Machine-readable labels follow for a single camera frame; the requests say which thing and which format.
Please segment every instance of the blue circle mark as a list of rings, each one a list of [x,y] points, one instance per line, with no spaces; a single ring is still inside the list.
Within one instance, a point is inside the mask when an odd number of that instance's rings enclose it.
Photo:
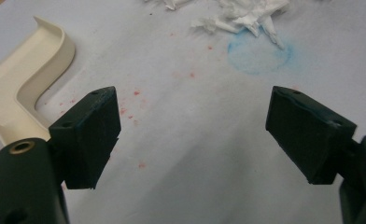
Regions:
[[[273,44],[264,32],[255,37],[248,30],[234,35],[228,46],[229,63],[250,75],[274,72],[291,63],[293,47],[283,41],[285,49]]]

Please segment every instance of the red speckle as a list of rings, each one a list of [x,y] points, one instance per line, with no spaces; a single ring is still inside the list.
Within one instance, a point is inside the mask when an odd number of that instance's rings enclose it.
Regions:
[[[137,167],[139,167],[139,169],[145,169],[146,164],[143,161],[141,161],[141,162],[139,162],[139,165]]]
[[[126,108],[122,108],[122,109],[120,110],[120,115],[124,115],[124,114],[125,114],[125,112],[127,112],[127,109],[126,109]]]

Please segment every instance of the beige plastic part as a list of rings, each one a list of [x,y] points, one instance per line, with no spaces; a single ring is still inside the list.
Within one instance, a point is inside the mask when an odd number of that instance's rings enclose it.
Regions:
[[[60,27],[35,17],[36,31],[0,63],[0,141],[49,140],[35,102],[72,62],[75,45]]]

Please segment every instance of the white table surface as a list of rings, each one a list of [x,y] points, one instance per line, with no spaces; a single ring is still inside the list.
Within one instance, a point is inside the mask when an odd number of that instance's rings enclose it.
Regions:
[[[37,102],[47,119],[106,86],[124,109],[96,190],[64,191],[72,223],[342,223],[341,178],[307,184],[264,126],[278,85],[357,123],[356,140],[366,134],[366,0],[292,1],[274,16],[284,51],[265,34],[190,28],[218,12],[213,0],[175,12],[156,0],[0,5],[0,61],[35,30],[33,15],[76,44]]]

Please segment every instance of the brass insert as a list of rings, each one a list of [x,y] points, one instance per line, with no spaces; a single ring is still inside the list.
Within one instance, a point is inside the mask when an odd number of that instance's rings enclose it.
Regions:
[[[19,142],[10,148],[9,153],[13,154],[13,155],[22,154],[22,153],[29,151],[34,146],[35,146],[35,142],[33,142],[33,141]]]

